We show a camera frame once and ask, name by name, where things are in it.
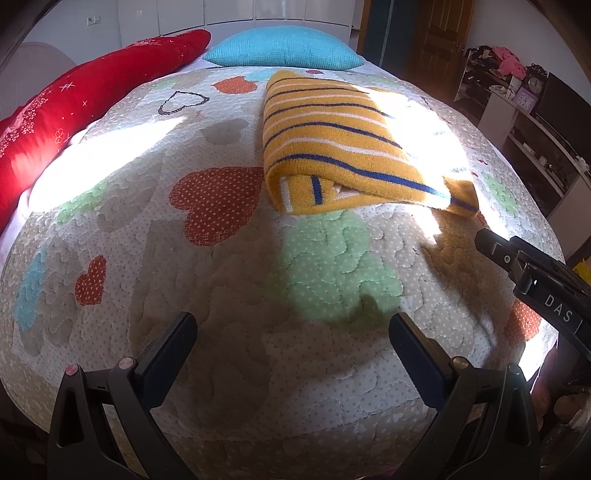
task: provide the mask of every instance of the white stripe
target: white stripe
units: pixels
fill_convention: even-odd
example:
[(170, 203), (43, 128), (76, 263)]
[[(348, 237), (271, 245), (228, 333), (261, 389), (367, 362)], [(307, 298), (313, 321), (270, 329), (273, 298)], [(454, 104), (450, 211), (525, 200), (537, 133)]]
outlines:
[(297, 98), (273, 101), (271, 103), (268, 103), (267, 106), (265, 107), (265, 116), (267, 116), (267, 109), (270, 106), (281, 105), (282, 103), (301, 102), (302, 100), (312, 100), (313, 98), (356, 98), (357, 100), (359, 100), (360, 97), (358, 95), (341, 95), (341, 94), (338, 94), (338, 95), (310, 95), (307, 97), (300, 97), (299, 96)]
[(343, 189), (341, 189), (339, 194), (336, 196), (335, 200), (342, 200), (342, 199), (349, 198), (349, 197), (355, 197), (355, 196), (359, 195), (360, 193), (361, 192), (358, 190), (343, 188)]
[(324, 143), (326, 145), (331, 145), (332, 147), (336, 147), (339, 148), (343, 151), (346, 152), (350, 152), (350, 153), (357, 153), (357, 154), (362, 154), (362, 155), (375, 155), (377, 157), (383, 157), (383, 158), (387, 158), (389, 160), (396, 160), (399, 162), (402, 162), (406, 165), (409, 165), (411, 167), (417, 168), (416, 165), (414, 165), (412, 162), (408, 161), (405, 158), (402, 157), (398, 157), (397, 155), (391, 155), (389, 153), (386, 152), (382, 152), (380, 150), (368, 150), (366, 148), (357, 148), (357, 147), (347, 147), (346, 145), (341, 145), (337, 142), (333, 142), (332, 140), (328, 140), (327, 138), (290, 138), (289, 140), (287, 140), (286, 142), (283, 142), (281, 144), (281, 146), (279, 146), (278, 148), (276, 148), (275, 150), (273, 150), (271, 153), (269, 153), (268, 155), (266, 155), (266, 157), (275, 157), (275, 155), (277, 155), (277, 152), (279, 152), (279, 150), (281, 150), (282, 148), (286, 147), (287, 145), (290, 145), (292, 143), (297, 143), (297, 142), (303, 142), (303, 143)]
[(279, 179), (279, 185), (281, 186), (281, 201), (283, 202), (283, 208), (286, 212), (293, 212), (294, 209), (291, 205), (290, 189), (287, 186), (287, 178), (281, 177)]
[(269, 95), (272, 91), (274, 92), (275, 90), (279, 89), (279, 88), (283, 88), (283, 87), (295, 87), (295, 86), (315, 86), (315, 85), (320, 85), (321, 83), (324, 85), (351, 85), (350, 83), (345, 83), (345, 82), (340, 82), (338, 80), (319, 80), (319, 79), (302, 79), (302, 80), (308, 80), (308, 82), (291, 82), (291, 83), (276, 83), (275, 85), (272, 85), (269, 89), (267, 89), (267, 95)]
[(267, 125), (265, 127), (265, 129), (263, 130), (262, 135), (263, 135), (263, 137), (265, 137), (267, 132), (278, 124), (281, 124), (281, 123), (286, 122), (288, 120), (293, 120), (294, 118), (301, 118), (303, 116), (308, 116), (308, 115), (331, 115), (331, 116), (344, 116), (345, 118), (357, 118), (359, 120), (363, 120), (363, 121), (369, 122), (371, 124), (378, 125), (379, 127), (384, 127), (386, 129), (388, 129), (388, 126), (383, 124), (379, 120), (374, 120), (373, 118), (367, 118), (366, 116), (363, 116), (363, 115), (355, 115), (354, 113), (346, 113), (346, 112), (330, 112), (328, 110), (324, 110), (324, 111), (298, 113), (297, 115), (291, 115), (291, 116), (286, 116), (286, 117), (280, 118), (274, 124)]
[(273, 85), (267, 90), (267, 95), (270, 95), (271, 92), (279, 88), (285, 87), (296, 87), (296, 86), (305, 86), (310, 88), (346, 88), (349, 87), (351, 89), (355, 89), (360, 93), (364, 93), (366, 95), (372, 93), (372, 91), (365, 87), (360, 87), (359, 85), (353, 85), (352, 83), (340, 82), (338, 80), (318, 80), (318, 82), (292, 82), (292, 83), (283, 83), (281, 85)]

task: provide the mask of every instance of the white wall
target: white wall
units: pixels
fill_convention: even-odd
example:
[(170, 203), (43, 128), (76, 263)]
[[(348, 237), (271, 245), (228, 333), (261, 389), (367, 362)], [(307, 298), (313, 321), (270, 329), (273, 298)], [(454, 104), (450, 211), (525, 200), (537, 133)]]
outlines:
[(591, 83), (549, 20), (527, 0), (476, 0), (468, 47), (507, 47), (526, 67), (537, 63), (591, 103)]
[[(86, 25), (86, 18), (100, 23)], [(121, 48), (117, 0), (61, 0), (43, 17), (25, 41), (49, 43), (76, 64)]]

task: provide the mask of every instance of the red heart pattern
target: red heart pattern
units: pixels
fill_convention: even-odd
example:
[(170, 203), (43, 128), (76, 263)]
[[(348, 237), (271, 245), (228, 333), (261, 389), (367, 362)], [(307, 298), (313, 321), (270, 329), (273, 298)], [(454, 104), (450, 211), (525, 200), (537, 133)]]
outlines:
[(74, 292), (80, 305), (97, 305), (101, 302), (106, 276), (107, 260), (102, 255), (99, 255), (90, 261), (88, 273), (83, 273), (76, 280)]
[(170, 204), (188, 211), (187, 239), (210, 247), (233, 235), (250, 220), (261, 195), (260, 167), (208, 168), (180, 179), (169, 195)]
[(214, 83), (213, 86), (222, 93), (230, 94), (250, 93), (258, 88), (256, 82), (249, 82), (246, 77), (233, 77)]
[(540, 331), (542, 317), (521, 300), (515, 300), (509, 321), (505, 325), (505, 338), (511, 346), (535, 337)]

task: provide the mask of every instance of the black heart outline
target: black heart outline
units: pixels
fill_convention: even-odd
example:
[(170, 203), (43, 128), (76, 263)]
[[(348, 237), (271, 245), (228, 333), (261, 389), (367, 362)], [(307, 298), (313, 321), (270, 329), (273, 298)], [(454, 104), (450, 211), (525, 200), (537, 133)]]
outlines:
[[(177, 108), (176, 110), (173, 110), (172, 112), (165, 112), (164, 111), (164, 105), (166, 105), (170, 100), (172, 100), (175, 95), (177, 93), (186, 93), (187, 95), (194, 95), (197, 97), (201, 97), (202, 100), (199, 103), (195, 103), (194, 105), (183, 105), (181, 108)], [(182, 92), (180, 90), (175, 91), (168, 100), (166, 100), (162, 105), (160, 105), (160, 108), (158, 109), (158, 113), (160, 115), (172, 115), (173, 113), (179, 113), (181, 110), (188, 108), (190, 106), (199, 106), (199, 105), (203, 105), (204, 103), (207, 103), (209, 101), (209, 97), (206, 97), (205, 95), (201, 95), (201, 93), (193, 93), (193, 92)]]

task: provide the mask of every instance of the pink clothing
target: pink clothing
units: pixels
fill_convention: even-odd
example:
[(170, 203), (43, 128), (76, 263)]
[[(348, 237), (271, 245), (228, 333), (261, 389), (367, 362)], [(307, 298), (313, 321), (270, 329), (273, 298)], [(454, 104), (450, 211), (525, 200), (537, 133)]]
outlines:
[(501, 65), (497, 70), (501, 76), (511, 74), (519, 78), (519, 80), (525, 78), (527, 71), (511, 50), (505, 47), (492, 47), (492, 51), (501, 59)]

